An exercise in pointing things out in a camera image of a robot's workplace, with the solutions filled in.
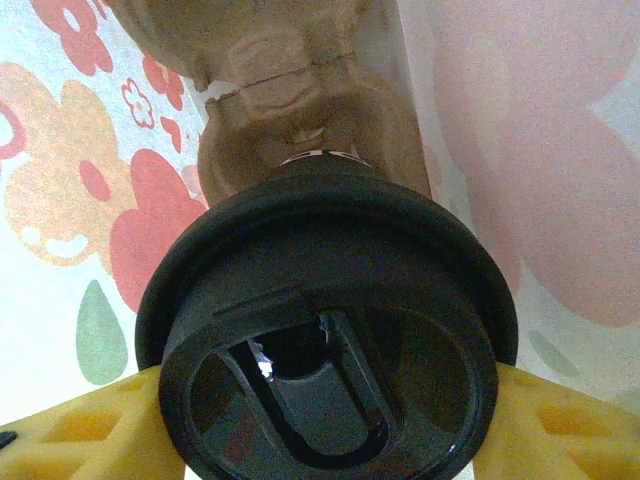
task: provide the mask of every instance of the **red flower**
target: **red flower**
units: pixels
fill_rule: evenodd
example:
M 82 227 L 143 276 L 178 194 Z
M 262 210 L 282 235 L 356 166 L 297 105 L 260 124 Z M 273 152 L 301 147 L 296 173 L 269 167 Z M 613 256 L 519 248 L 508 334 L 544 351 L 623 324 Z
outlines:
M 96 15 L 86 0 L 31 0 L 31 4 L 40 20 L 60 35 L 62 48 L 78 70 L 90 76 L 96 66 L 113 71 L 111 55 L 96 34 Z
M 161 65 L 147 53 L 144 54 L 142 67 L 153 89 L 158 93 L 165 94 L 173 108 L 182 110 L 184 85 L 182 85 L 180 75 Z
M 122 98 L 131 110 L 133 121 L 141 128 L 152 129 L 155 125 L 153 120 L 153 108 L 146 95 L 143 95 L 133 79 L 127 79 L 127 84 L 122 86 Z
M 178 236 L 205 207 L 189 196 L 178 173 L 158 153 L 142 149 L 131 161 L 138 208 L 127 210 L 111 230 L 111 262 L 118 290 L 137 311 L 151 275 Z
M 0 102 L 0 115 L 6 118 L 12 130 L 12 137 L 6 145 L 0 145 L 0 160 L 15 157 L 22 151 L 25 143 L 24 128 L 18 117 L 5 103 Z

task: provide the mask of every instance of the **pink flower pattern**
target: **pink flower pattern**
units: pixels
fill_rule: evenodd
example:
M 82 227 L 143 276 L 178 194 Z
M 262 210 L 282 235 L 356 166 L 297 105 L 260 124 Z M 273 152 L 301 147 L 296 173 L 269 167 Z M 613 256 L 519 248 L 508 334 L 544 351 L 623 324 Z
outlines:
M 474 226 L 517 292 L 521 260 L 574 312 L 640 318 L 638 159 L 586 107 L 638 50 L 637 1 L 443 3 L 436 95 Z

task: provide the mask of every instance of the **black lid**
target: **black lid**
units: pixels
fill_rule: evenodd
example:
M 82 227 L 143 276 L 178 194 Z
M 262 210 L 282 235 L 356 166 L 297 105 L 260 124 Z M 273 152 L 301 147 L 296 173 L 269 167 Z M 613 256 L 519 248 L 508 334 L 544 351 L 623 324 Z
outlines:
M 509 290 L 462 223 L 330 152 L 197 220 L 136 324 L 203 478 L 452 478 L 516 349 Z

